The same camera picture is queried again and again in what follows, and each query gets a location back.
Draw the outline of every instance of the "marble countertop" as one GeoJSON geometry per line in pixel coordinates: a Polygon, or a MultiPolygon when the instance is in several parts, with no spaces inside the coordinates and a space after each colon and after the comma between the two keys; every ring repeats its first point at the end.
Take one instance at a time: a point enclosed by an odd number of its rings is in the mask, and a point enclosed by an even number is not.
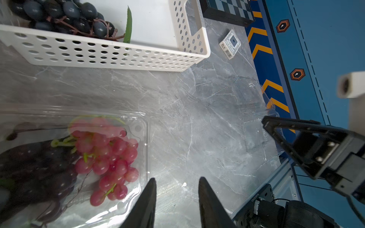
{"type": "Polygon", "coordinates": [[[205,23],[211,56],[182,73],[34,66],[0,43],[0,102],[145,112],[155,227],[201,227],[201,176],[231,213],[280,164],[259,121],[265,109],[245,29],[205,23]],[[242,46],[228,60],[219,42],[232,28],[242,46]]]}

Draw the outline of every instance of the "perforated basket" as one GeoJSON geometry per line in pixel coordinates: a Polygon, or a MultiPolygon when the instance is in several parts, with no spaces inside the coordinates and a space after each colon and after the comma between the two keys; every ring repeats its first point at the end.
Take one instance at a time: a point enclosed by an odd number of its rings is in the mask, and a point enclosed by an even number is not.
{"type": "Polygon", "coordinates": [[[28,21],[1,1],[0,39],[34,65],[182,72],[210,56],[199,0],[192,0],[197,32],[191,34],[188,0],[84,0],[125,32],[127,6],[133,17],[131,44],[26,28],[28,21]]]}

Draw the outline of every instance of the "grape bunch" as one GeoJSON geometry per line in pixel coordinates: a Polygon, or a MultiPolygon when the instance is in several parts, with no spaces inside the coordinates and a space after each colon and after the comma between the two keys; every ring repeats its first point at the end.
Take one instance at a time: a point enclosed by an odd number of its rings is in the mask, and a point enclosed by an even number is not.
{"type": "Polygon", "coordinates": [[[91,3],[80,0],[10,0],[10,10],[29,28],[117,41],[118,32],[91,3]]]}
{"type": "Polygon", "coordinates": [[[138,170],[130,166],[138,155],[137,140],[129,139],[123,127],[115,127],[101,117],[91,122],[76,120],[71,124],[70,132],[77,139],[75,148],[81,156],[75,164],[76,172],[86,174],[93,170],[95,174],[103,175],[90,204],[99,206],[106,197],[124,199],[128,192],[125,182],[134,182],[139,176],[138,170]]]}

